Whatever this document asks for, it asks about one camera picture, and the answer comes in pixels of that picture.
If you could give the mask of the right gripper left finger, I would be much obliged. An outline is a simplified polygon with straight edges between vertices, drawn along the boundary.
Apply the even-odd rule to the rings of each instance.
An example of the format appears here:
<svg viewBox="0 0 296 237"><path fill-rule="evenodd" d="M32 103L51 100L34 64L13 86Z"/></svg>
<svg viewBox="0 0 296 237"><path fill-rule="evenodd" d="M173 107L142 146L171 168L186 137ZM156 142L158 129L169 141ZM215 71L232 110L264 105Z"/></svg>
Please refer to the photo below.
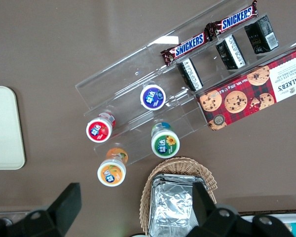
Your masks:
<svg viewBox="0 0 296 237"><path fill-rule="evenodd" d="M0 219L0 237L64 237L82 207L80 183L70 183L46 209L38 209L7 226Z"/></svg>

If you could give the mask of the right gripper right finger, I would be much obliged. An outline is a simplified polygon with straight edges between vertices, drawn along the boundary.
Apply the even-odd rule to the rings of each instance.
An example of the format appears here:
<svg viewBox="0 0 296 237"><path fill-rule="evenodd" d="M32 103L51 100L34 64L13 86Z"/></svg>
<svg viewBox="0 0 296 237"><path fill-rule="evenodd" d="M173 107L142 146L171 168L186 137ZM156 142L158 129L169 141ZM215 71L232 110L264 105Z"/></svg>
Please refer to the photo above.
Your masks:
<svg viewBox="0 0 296 237"><path fill-rule="evenodd" d="M291 237L292 233L277 218L256 215L244 220L229 208L218 208L201 183L193 183L192 206L198 221L188 237Z"/></svg>

